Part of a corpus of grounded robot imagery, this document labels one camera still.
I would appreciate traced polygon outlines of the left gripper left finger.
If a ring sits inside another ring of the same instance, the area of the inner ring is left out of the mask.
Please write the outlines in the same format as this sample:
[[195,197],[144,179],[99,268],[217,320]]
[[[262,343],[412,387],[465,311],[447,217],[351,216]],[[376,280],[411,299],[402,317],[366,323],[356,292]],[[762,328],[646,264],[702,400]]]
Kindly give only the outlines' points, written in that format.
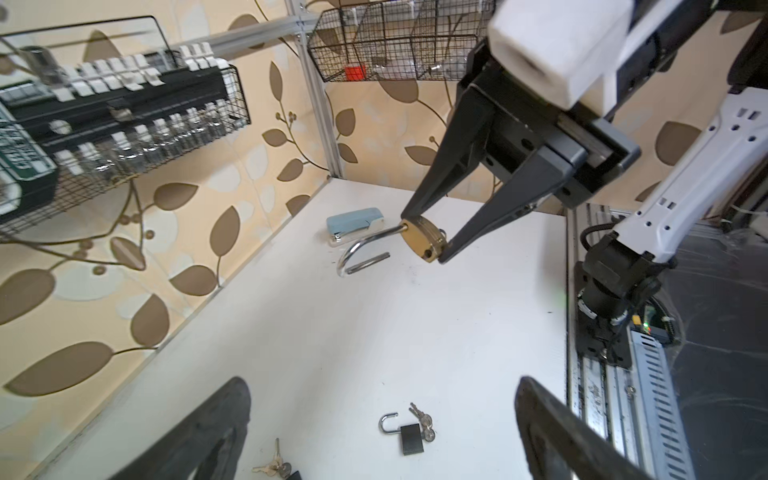
[[233,377],[115,479],[233,479],[247,437],[251,395]]

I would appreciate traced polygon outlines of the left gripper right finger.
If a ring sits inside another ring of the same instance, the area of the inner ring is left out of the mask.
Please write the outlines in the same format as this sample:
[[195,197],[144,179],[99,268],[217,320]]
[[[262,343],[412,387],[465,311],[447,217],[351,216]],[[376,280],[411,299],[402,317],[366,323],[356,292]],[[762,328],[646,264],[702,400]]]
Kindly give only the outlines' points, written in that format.
[[520,379],[514,407],[534,479],[648,477],[534,378]]

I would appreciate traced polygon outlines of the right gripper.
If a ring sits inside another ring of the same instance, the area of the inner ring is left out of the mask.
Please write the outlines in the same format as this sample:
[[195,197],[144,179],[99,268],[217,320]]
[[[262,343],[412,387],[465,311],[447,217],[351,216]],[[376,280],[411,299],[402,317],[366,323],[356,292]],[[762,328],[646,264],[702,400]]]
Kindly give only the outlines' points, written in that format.
[[467,55],[452,120],[401,219],[425,214],[480,162],[505,182],[448,242],[438,259],[446,264],[549,195],[571,209],[589,201],[640,153],[584,105],[564,111],[539,98],[501,66],[484,38]]

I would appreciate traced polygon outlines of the brass padlock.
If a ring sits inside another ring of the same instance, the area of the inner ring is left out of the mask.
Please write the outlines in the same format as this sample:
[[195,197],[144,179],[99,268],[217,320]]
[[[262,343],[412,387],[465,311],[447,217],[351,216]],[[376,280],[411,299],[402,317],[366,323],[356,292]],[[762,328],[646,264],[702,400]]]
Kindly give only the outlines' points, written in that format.
[[389,259],[390,253],[383,252],[354,265],[349,264],[354,255],[363,247],[393,236],[400,236],[412,252],[427,263],[437,260],[447,246],[445,232],[428,219],[418,217],[415,220],[401,220],[394,227],[354,241],[337,263],[337,274],[340,277],[353,275]]

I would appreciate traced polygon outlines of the black padlock with keys middle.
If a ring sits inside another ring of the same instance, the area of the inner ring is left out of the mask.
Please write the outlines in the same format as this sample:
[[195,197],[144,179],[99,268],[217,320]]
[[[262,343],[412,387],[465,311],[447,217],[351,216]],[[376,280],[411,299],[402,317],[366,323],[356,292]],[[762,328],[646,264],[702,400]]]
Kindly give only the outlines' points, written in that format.
[[414,416],[415,422],[401,425],[397,428],[388,428],[387,422],[396,419],[398,412],[382,415],[378,419],[378,429],[383,435],[394,435],[400,439],[400,451],[403,456],[422,454],[426,443],[432,443],[436,439],[436,430],[432,416],[411,402],[408,411]]

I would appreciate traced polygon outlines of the black padlock with keys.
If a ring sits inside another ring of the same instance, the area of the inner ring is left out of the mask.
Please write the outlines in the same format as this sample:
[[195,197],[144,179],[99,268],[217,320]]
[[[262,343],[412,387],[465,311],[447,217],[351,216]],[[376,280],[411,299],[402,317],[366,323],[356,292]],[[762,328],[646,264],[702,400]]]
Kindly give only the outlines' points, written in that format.
[[299,470],[286,461],[281,452],[281,442],[279,438],[274,442],[274,454],[270,462],[265,465],[253,467],[252,473],[263,474],[269,478],[282,480],[302,480],[303,477]]
[[397,428],[388,428],[387,422],[396,419],[398,412],[382,415],[378,419],[378,429],[383,435],[394,435],[400,439],[400,451],[403,456],[422,454],[426,443],[432,443],[436,439],[436,430],[432,416],[411,402],[408,411],[414,416],[415,422],[401,425]]

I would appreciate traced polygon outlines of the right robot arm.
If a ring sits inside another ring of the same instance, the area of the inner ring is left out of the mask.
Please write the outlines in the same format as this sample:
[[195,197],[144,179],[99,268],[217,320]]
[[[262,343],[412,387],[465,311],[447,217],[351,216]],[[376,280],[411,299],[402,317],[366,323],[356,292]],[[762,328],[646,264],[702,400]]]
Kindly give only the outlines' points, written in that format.
[[[718,10],[765,13],[763,1],[504,1],[470,51],[452,119],[404,208],[423,214],[479,165],[501,188],[438,254],[554,196],[574,208],[620,177],[639,147],[611,117]],[[578,301],[588,318],[624,326],[659,289],[691,227],[767,153],[767,27],[732,65],[708,127],[631,216],[587,250]]]

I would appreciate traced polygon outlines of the black padlock with keys bottom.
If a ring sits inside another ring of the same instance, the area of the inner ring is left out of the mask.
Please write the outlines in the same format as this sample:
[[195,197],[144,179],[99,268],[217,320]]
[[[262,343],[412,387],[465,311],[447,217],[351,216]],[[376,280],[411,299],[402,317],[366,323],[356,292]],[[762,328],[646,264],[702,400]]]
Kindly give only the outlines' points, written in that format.
[[303,477],[299,470],[286,461],[281,452],[281,442],[279,438],[274,442],[274,454],[270,462],[265,465],[253,467],[252,473],[263,474],[269,478],[282,480],[302,480]]

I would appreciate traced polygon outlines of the red cap in basket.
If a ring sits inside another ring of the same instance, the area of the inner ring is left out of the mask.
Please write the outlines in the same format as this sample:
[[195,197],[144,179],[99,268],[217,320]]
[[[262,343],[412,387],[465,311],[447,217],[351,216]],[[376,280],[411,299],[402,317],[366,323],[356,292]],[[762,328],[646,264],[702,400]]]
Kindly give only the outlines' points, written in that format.
[[365,65],[347,65],[344,67],[344,79],[347,82],[366,81],[368,78]]

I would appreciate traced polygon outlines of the light blue stapler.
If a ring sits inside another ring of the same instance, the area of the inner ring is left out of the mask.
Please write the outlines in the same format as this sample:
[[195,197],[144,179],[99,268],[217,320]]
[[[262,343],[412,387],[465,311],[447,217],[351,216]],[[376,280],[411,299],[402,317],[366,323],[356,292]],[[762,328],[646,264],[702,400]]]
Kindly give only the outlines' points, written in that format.
[[349,211],[326,219],[328,244],[339,247],[383,229],[384,216],[378,208]]

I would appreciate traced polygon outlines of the black tool rack in basket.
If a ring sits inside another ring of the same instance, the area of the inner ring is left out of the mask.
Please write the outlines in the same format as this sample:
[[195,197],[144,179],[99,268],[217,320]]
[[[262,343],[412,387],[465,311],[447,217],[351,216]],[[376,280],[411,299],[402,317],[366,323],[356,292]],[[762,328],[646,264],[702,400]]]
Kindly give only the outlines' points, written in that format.
[[1,221],[47,218],[244,128],[207,45],[53,68],[1,88]]

